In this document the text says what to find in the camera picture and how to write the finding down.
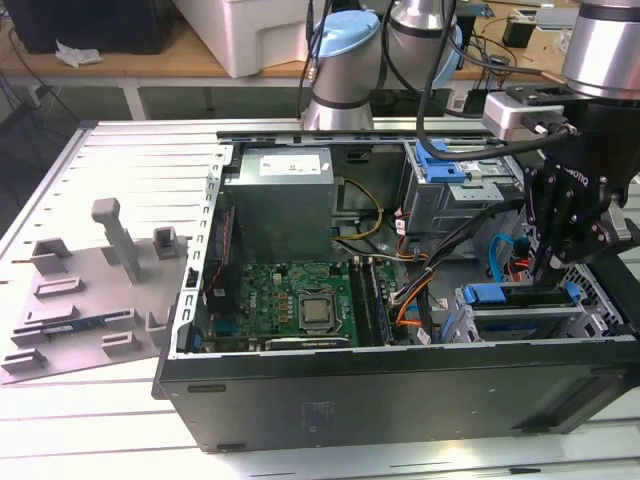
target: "table leg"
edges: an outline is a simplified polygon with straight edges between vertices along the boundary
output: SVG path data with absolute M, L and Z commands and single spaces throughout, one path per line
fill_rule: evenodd
M 213 103 L 213 88 L 202 87 L 202 93 L 204 95 L 204 104 L 207 108 L 207 111 L 215 110 L 216 106 Z
M 27 101 L 27 103 L 29 104 L 29 106 L 31 108 L 40 108 L 41 104 L 40 104 L 40 99 L 38 98 L 38 95 L 36 94 L 36 90 L 38 89 L 39 85 L 28 85 L 25 90 L 26 90 L 26 95 L 24 97 L 24 99 Z
M 140 97 L 139 88 L 136 86 L 123 86 L 121 88 L 124 92 L 125 98 L 127 99 L 131 118 L 133 120 L 149 120 L 147 108 Z

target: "blue plastic clip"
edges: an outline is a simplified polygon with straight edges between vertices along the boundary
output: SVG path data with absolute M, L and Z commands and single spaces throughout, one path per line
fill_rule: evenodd
M 502 287 L 497 283 L 484 283 L 473 286 L 479 302 L 483 303 L 504 303 L 507 297 L 502 291 Z
M 571 297 L 571 300 L 573 300 L 576 305 L 580 303 L 580 301 L 582 300 L 582 291 L 580 290 L 580 287 L 578 287 L 578 285 L 573 282 L 565 282 L 564 289 L 567 291 L 567 293 Z
M 462 295 L 464 296 L 464 299 L 468 304 L 472 305 L 478 301 L 476 292 L 473 290 L 473 287 L 471 285 L 467 285 L 462 289 Z
M 464 299 L 470 305 L 474 303 L 504 303 L 507 297 L 497 283 L 467 285 L 462 289 Z
M 447 151 L 447 146 L 443 142 L 433 142 L 433 146 L 440 151 Z M 460 171 L 458 165 L 433 158 L 420 142 L 416 144 L 416 156 L 426 172 L 429 183 L 463 183 L 467 179 L 467 175 Z

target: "wire bundle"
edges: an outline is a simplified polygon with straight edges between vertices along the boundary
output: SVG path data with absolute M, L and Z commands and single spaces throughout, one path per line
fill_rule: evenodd
M 450 255 L 457 246 L 472 238 L 487 219 L 499 213 L 504 213 L 511 210 L 520 210 L 523 206 L 523 198 L 516 198 L 492 205 L 491 207 L 477 213 L 475 216 L 471 217 L 469 220 L 449 233 L 449 235 L 447 235 L 442 240 L 442 242 L 440 242 L 440 245 L 438 245 L 431 256 L 425 261 L 424 272 L 422 272 L 422 274 L 420 274 L 411 283 L 402 287 L 394 295 L 392 303 L 395 305 L 401 305 L 398 315 L 396 316 L 396 325 L 400 326 L 403 324 L 403 322 L 405 322 L 403 316 L 407 311 L 411 300 L 413 300 L 416 295 L 422 289 L 424 289 L 433 279 L 436 268 L 438 267 L 440 262 L 444 260 L 445 257 Z

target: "orange wire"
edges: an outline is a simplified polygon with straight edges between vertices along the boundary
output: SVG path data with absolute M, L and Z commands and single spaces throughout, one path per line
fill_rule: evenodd
M 398 242 L 396 243 L 396 253 L 399 258 L 413 258 L 413 255 L 403 252 L 400 247 L 402 246 L 402 240 L 404 240 L 404 235 L 398 236 Z M 429 255 L 426 253 L 421 253 L 420 258 L 429 258 Z
M 513 270 L 511 270 L 511 264 L 507 262 L 507 270 L 509 271 L 509 276 L 511 277 L 512 282 L 517 282 L 516 276 L 513 274 Z
M 396 317 L 397 326 L 401 326 L 402 322 L 406 321 L 406 320 L 403 320 L 403 317 L 407 311 L 407 308 L 409 308 L 409 304 L 411 303 L 411 300 L 413 300 L 416 297 L 416 295 L 420 293 L 420 291 L 431 281 L 432 278 L 433 278 L 433 275 L 427 277 L 427 279 L 424 282 L 422 282 L 418 288 L 416 288 L 413 292 L 411 292 L 411 295 L 409 295 L 409 297 L 402 304 L 402 308 L 400 308 L 400 312 L 398 312 L 398 316 Z

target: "green circuit board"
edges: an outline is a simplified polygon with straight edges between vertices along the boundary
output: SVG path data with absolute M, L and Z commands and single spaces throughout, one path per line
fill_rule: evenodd
M 342 263 L 252 264 L 243 268 L 239 336 L 301 336 L 301 301 L 330 299 L 332 328 L 314 335 L 340 336 L 358 346 L 348 265 Z

